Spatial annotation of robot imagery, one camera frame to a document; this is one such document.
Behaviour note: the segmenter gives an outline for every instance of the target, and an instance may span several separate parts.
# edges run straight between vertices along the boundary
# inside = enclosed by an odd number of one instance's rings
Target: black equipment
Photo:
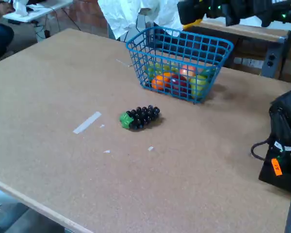
[[[240,23],[241,18],[257,16],[262,27],[272,21],[291,23],[291,0],[185,0],[178,3],[183,25],[202,19],[225,17],[226,25]]]

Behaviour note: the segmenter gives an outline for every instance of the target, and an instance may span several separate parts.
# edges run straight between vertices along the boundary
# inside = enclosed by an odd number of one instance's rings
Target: apple
[[[181,75],[173,74],[170,79],[172,94],[174,96],[188,97],[188,86],[187,79]]]
[[[190,79],[191,84],[191,96],[193,99],[202,96],[203,90],[207,87],[207,78],[204,76],[197,75]]]
[[[190,77],[194,77],[196,75],[196,67],[183,65],[182,69],[180,70],[180,74],[187,79],[189,79]]]

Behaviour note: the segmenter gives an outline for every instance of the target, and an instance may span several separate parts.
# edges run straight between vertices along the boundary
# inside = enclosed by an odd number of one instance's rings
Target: green apple
[[[207,87],[207,78],[201,75],[197,75],[190,79],[191,84],[191,96],[193,99],[202,96],[203,90]]]

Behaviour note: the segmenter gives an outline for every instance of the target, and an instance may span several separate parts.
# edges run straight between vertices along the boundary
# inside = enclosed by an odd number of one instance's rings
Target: white bag
[[[26,5],[29,0],[13,0],[13,7],[15,9],[15,13],[21,16],[27,16],[28,12],[26,9]]]

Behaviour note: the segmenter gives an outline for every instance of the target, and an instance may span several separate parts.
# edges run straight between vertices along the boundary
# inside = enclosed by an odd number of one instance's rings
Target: orange tag
[[[275,171],[276,176],[281,176],[282,175],[282,171],[279,165],[279,162],[277,159],[272,159],[272,165]]]

